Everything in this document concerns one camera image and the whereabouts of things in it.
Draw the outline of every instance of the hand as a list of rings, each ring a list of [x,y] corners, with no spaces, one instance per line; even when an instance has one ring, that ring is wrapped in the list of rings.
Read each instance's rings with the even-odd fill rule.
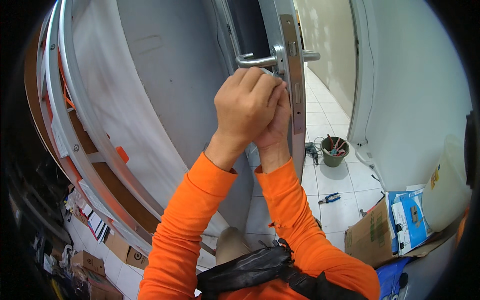
[[[265,74],[256,67],[237,69],[215,96],[218,128],[205,155],[219,168],[230,170],[245,147],[272,120],[277,98],[274,88],[280,78]]]
[[[280,97],[272,121],[253,141],[258,147],[264,173],[270,173],[283,166],[290,159],[287,134],[290,121],[290,99],[283,87],[277,86],[271,97]]]

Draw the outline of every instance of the khaki pants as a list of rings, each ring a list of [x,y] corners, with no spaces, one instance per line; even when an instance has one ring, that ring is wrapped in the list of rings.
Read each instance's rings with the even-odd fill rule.
[[[251,251],[240,230],[229,227],[222,231],[216,242],[216,265],[227,263]]]

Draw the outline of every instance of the white plastic container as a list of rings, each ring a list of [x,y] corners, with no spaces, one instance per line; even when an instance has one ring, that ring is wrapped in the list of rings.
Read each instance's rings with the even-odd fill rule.
[[[422,196],[422,211],[433,231],[442,231],[468,206],[471,189],[467,186],[463,143],[447,135],[444,150],[427,182]]]

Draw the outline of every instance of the lever handle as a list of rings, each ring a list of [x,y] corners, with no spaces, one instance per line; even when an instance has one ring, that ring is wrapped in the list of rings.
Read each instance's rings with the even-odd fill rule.
[[[311,50],[302,50],[303,61],[315,61],[320,59],[320,53]]]
[[[238,55],[235,58],[235,62],[237,62],[237,65],[241,68],[249,68],[249,67],[265,68],[265,67],[271,67],[276,65],[275,56],[262,57],[259,59],[252,59],[252,60],[249,59],[252,57],[253,57],[253,53]]]

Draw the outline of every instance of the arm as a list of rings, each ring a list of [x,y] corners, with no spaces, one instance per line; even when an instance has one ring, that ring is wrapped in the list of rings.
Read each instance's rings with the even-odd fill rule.
[[[271,226],[288,242],[294,251],[294,265],[302,272],[317,277],[325,271],[328,281],[378,299],[380,284],[374,269],[332,246],[315,222],[288,150],[289,117],[288,96],[283,94],[272,123],[255,139],[261,161],[255,175],[263,189]]]
[[[238,69],[222,85],[215,96],[218,129],[168,203],[152,238],[138,299],[194,297],[200,234],[236,178],[233,163],[271,121],[279,98],[275,91],[285,85],[258,68]]]

